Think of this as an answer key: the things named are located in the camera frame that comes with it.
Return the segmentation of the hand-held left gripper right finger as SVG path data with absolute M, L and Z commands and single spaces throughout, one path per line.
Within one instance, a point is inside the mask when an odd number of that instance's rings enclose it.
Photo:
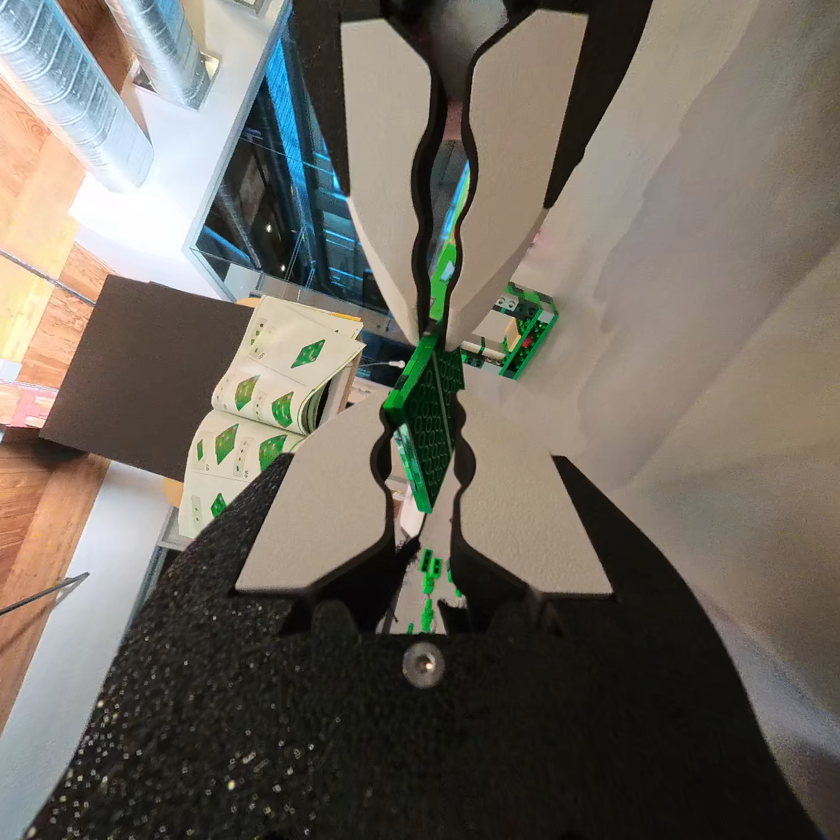
M 457 587 L 469 599 L 609 597 L 613 587 L 548 448 L 467 390 L 454 410 Z

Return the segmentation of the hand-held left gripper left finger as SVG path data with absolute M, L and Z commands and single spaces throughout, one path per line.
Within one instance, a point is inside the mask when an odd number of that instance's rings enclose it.
M 395 551 L 384 392 L 345 409 L 291 458 L 242 570 L 243 595 L 315 595 Z

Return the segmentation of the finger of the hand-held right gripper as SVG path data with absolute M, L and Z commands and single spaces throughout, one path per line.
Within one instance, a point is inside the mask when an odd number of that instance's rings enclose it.
M 419 340 L 413 170 L 429 124 L 433 74 L 383 17 L 342 23 L 340 43 L 350 215 L 394 320 L 408 340 Z
M 547 215 L 588 23 L 585 12 L 537 8 L 499 29 L 469 63 L 461 123 L 469 194 L 456 225 L 448 350 L 497 302 Z

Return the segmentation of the green lego plate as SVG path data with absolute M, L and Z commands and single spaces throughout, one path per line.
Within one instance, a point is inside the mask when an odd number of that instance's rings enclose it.
M 383 409 L 420 512 L 431 513 L 455 451 L 453 397 L 465 386 L 462 355 L 443 330 L 421 338 Z

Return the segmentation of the pile of loose lego bricks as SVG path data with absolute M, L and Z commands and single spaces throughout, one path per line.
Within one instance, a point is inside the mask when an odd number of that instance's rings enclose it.
M 449 560 L 438 557 L 432 549 L 420 552 L 417 564 L 421 601 L 419 612 L 406 622 L 407 635 L 446 634 L 442 607 L 466 608 L 466 598 L 455 586 Z

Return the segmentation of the lego instruction booklet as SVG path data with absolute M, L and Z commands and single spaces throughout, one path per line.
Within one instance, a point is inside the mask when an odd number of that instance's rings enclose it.
M 361 318 L 274 297 L 255 304 L 187 453 L 178 532 L 194 539 L 280 456 L 339 411 L 361 358 Z

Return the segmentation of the green lego box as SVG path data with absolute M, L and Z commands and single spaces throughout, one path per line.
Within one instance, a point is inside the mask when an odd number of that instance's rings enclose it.
M 469 193 L 469 163 L 466 162 L 458 179 L 455 193 L 449 203 L 436 250 L 433 257 L 433 271 L 430 277 L 430 318 L 437 322 L 443 317 L 445 294 L 455 273 L 458 246 L 455 241 L 455 226 L 463 212 Z

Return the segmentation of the black panel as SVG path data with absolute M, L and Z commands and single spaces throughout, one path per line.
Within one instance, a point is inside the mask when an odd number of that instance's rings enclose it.
M 254 311 L 108 275 L 40 436 L 182 480 Z

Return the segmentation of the glass window wall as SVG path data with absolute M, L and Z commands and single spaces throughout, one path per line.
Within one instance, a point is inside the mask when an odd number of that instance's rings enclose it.
M 361 319 L 409 344 L 357 235 L 298 53 L 294 17 L 263 75 L 190 245 L 222 298 L 264 296 Z

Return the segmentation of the green lego frame structure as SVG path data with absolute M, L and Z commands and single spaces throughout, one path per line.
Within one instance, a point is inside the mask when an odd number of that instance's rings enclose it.
M 470 368 L 488 368 L 516 381 L 559 315 L 550 295 L 509 281 L 477 331 L 460 345 L 461 360 Z

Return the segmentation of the narrow silver ventilation duct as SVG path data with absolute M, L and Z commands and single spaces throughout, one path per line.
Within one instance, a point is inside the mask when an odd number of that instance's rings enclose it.
M 107 1 L 151 88 L 163 99 L 198 110 L 219 68 L 200 49 L 180 1 Z

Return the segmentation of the wide silver ventilation duct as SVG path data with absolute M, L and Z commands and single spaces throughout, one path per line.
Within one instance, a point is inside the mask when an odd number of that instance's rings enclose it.
M 1 2 L 6 84 L 111 192 L 150 172 L 150 140 L 57 2 Z

